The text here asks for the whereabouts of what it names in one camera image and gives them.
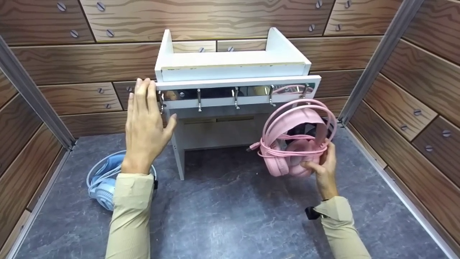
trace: gray floor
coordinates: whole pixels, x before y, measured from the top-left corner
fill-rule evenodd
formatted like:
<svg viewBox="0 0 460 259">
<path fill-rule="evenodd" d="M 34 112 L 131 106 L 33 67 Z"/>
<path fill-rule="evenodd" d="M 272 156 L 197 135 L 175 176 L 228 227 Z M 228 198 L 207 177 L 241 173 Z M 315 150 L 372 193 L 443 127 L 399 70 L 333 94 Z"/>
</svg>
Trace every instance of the gray floor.
<svg viewBox="0 0 460 259">
<path fill-rule="evenodd" d="M 339 192 L 373 258 L 445 258 L 344 129 L 334 143 Z M 78 140 L 17 259 L 104 257 L 110 213 L 88 198 L 84 179 L 99 159 L 124 146 L 120 134 Z M 304 214 L 320 201 L 314 177 L 272 177 L 244 147 L 187 152 L 183 182 L 170 146 L 155 166 L 153 259 L 332 258 L 320 222 Z"/>
</svg>

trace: aluminum corner post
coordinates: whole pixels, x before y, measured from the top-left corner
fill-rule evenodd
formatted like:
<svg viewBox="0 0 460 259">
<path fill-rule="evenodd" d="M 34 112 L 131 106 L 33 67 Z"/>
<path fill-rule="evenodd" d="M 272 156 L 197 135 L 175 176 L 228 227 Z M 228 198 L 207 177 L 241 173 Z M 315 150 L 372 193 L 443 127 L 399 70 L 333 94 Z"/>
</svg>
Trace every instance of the aluminum corner post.
<svg viewBox="0 0 460 259">
<path fill-rule="evenodd" d="M 0 35 L 0 70 L 42 119 L 59 142 L 71 149 L 75 138 Z"/>
<path fill-rule="evenodd" d="M 402 2 L 339 115 L 339 121 L 341 121 L 344 126 L 350 121 L 423 1 L 424 0 L 404 0 Z"/>
</svg>

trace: shirt cuff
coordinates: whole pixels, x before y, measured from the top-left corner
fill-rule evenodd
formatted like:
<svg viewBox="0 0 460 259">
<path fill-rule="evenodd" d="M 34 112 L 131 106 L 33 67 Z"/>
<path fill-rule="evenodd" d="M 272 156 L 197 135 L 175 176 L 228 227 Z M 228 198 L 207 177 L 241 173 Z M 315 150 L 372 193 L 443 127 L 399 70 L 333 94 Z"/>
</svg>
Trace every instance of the shirt cuff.
<svg viewBox="0 0 460 259">
<path fill-rule="evenodd" d="M 350 204 L 345 197 L 335 196 L 313 208 L 315 211 L 338 221 L 353 219 Z"/>
</svg>

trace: beige sleeve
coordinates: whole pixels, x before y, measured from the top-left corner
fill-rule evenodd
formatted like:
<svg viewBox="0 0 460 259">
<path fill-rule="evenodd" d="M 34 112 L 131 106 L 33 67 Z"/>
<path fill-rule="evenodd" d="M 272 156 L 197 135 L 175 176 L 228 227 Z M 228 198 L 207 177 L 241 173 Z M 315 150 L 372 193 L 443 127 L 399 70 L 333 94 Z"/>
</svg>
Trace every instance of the beige sleeve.
<svg viewBox="0 0 460 259">
<path fill-rule="evenodd" d="M 336 259 L 371 258 L 355 229 L 348 200 L 341 196 L 323 201 L 315 211 L 328 216 L 321 223 Z"/>
<path fill-rule="evenodd" d="M 119 174 L 113 198 L 106 259 L 150 259 L 153 175 Z"/>
</svg>

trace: right hand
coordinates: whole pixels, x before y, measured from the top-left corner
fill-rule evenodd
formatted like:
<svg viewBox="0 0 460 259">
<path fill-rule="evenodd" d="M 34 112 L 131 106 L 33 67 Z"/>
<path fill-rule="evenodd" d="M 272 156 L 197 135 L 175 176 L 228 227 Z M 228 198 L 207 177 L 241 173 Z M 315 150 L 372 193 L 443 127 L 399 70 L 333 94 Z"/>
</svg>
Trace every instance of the right hand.
<svg viewBox="0 0 460 259">
<path fill-rule="evenodd" d="M 329 142 L 327 150 L 320 157 L 320 164 L 311 161 L 302 161 L 300 165 L 312 169 L 316 173 L 316 185 L 323 200 L 329 200 L 339 195 L 335 184 L 335 145 Z"/>
</svg>

